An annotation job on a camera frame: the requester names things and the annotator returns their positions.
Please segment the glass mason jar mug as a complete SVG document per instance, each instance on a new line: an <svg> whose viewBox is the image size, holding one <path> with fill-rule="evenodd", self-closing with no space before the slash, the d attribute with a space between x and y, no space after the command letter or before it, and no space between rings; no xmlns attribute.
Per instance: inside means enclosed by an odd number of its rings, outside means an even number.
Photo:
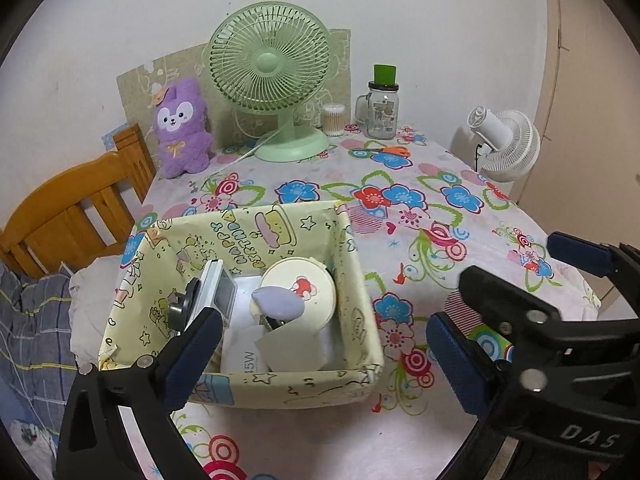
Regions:
<svg viewBox="0 0 640 480"><path fill-rule="evenodd" d="M396 136L398 91L398 84L377 84L370 81L368 92L356 99L355 120L368 138L390 140Z"/></svg>

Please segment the white pillow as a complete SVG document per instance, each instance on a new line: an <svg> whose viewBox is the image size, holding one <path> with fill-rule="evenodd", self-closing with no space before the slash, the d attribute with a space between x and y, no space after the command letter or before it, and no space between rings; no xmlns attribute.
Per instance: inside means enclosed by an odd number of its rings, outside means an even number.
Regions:
<svg viewBox="0 0 640 480"><path fill-rule="evenodd" d="M79 367L98 362L119 266L119 256L99 257L70 278L70 351Z"/></svg>

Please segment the white 45W charger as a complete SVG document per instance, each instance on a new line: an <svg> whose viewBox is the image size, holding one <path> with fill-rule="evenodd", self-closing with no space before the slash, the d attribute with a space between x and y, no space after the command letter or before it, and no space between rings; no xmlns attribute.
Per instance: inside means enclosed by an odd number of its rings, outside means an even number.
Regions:
<svg viewBox="0 0 640 480"><path fill-rule="evenodd" d="M256 341L266 333L262 325L228 328L222 341L220 371L233 373L265 373L269 368L260 354Z"/></svg>

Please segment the wooden chair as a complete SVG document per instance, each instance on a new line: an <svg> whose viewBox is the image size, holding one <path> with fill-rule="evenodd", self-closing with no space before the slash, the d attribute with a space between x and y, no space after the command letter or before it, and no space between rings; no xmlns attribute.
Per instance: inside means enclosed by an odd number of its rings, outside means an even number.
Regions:
<svg viewBox="0 0 640 480"><path fill-rule="evenodd" d="M115 151L61 172L15 209L1 231L1 261L11 271L36 280L62 263L77 270L124 251L134 218L118 185L144 200L156 168L139 126L114 142Z"/></svg>

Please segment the purple plush toy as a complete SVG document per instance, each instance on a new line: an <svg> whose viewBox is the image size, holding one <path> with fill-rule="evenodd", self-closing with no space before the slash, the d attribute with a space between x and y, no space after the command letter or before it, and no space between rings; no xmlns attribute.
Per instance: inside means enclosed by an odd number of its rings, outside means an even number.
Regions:
<svg viewBox="0 0 640 480"><path fill-rule="evenodd" d="M153 96L157 155L166 179L198 174L209 164L213 137L206 130L207 105L193 78L183 78Z"/></svg>

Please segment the orange handled scissors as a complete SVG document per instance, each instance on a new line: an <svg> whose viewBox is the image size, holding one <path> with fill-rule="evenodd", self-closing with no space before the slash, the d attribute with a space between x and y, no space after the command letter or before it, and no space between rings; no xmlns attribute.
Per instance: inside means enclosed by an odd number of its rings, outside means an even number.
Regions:
<svg viewBox="0 0 640 480"><path fill-rule="evenodd" d="M386 148L368 148L369 153L378 154L391 154L395 156L399 156L402 158L409 158L411 153L408 148L404 148L403 146L386 146Z"/></svg>

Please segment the white power bank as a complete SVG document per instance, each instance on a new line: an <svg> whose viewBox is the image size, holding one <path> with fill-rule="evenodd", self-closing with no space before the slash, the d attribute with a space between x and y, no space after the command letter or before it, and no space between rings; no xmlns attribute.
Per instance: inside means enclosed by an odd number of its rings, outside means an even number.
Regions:
<svg viewBox="0 0 640 480"><path fill-rule="evenodd" d="M189 322L193 322L205 309L215 309L222 317L226 330L230 326L235 304L236 284L221 260L208 260L198 279L198 291Z"/></svg>

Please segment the white charger adapter block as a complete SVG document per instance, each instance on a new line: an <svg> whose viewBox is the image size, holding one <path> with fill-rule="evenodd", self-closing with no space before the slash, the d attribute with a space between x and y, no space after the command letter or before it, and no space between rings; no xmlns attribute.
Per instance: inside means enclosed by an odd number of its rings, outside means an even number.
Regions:
<svg viewBox="0 0 640 480"><path fill-rule="evenodd" d="M265 364L274 372L315 372L328 362L316 335L284 327L266 333L255 342Z"/></svg>

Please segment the blue plaid bedding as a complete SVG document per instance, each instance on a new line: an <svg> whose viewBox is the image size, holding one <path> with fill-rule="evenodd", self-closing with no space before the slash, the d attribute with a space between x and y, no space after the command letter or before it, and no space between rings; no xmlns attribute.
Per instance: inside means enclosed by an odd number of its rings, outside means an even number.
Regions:
<svg viewBox="0 0 640 480"><path fill-rule="evenodd" d="M64 274L34 280L1 268L1 421L32 424L52 444L76 375L69 281Z"/></svg>

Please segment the round cream cartoon mirror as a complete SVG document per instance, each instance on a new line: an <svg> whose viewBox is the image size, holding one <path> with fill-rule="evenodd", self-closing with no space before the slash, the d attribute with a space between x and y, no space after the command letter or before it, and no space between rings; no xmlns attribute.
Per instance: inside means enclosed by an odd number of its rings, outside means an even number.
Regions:
<svg viewBox="0 0 640 480"><path fill-rule="evenodd" d="M262 276L260 289L283 289L304 304L303 312L293 321L320 332L333 318L337 299L334 279L326 266L315 258L290 257L270 266Z"/></svg>

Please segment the black phone holder mount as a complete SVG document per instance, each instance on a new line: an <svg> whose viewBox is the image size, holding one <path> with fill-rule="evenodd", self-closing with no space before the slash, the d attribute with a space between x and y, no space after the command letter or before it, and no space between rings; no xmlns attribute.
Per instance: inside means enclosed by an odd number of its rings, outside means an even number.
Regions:
<svg viewBox="0 0 640 480"><path fill-rule="evenodd" d="M183 294L173 292L170 295L168 299L168 324L174 332L182 333L188 326L194 304L198 299L200 286L201 281L198 278L192 278L186 285L186 291Z"/></svg>

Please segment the green cup on jar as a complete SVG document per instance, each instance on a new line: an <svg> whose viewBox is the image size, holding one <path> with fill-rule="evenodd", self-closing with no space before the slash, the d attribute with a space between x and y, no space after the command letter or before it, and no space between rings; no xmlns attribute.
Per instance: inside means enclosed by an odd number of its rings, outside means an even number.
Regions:
<svg viewBox="0 0 640 480"><path fill-rule="evenodd" d="M375 64L373 67L373 82L380 86L393 86L396 84L395 65Z"/></svg>

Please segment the lilac oval pebble object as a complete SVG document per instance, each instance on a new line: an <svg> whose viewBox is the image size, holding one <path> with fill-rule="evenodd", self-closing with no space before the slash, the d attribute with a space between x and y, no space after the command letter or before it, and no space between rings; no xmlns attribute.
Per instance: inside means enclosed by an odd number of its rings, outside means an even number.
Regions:
<svg viewBox="0 0 640 480"><path fill-rule="evenodd" d="M302 298L291 289L280 286L259 287L252 292L252 299L261 315L277 321L293 321L305 310Z"/></svg>

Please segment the beige cartoon wall sheet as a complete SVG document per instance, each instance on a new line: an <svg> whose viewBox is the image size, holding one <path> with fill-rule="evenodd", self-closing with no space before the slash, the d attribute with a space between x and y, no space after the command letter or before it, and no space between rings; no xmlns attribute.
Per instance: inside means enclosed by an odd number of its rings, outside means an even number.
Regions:
<svg viewBox="0 0 640 480"><path fill-rule="evenodd" d="M349 106L350 94L350 43L352 32L348 29L329 30L332 60L329 76L321 90L294 113L296 124L315 127L321 125L322 106L328 103ZM213 133L212 152L217 154L228 146L254 142L275 129L278 118L242 112L232 107L217 91L210 80L203 62L205 44L177 51L147 62L116 78L126 121L140 127L151 154L158 164L158 141L154 133L154 96L180 79L194 77L207 103L206 129Z"/></svg>

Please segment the beige door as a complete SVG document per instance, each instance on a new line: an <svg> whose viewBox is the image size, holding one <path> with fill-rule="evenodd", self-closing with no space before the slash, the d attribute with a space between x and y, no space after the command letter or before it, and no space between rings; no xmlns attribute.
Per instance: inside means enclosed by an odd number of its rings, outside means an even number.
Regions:
<svg viewBox="0 0 640 480"><path fill-rule="evenodd" d="M639 243L639 55L603 0L547 0L538 162L515 185L546 232Z"/></svg>

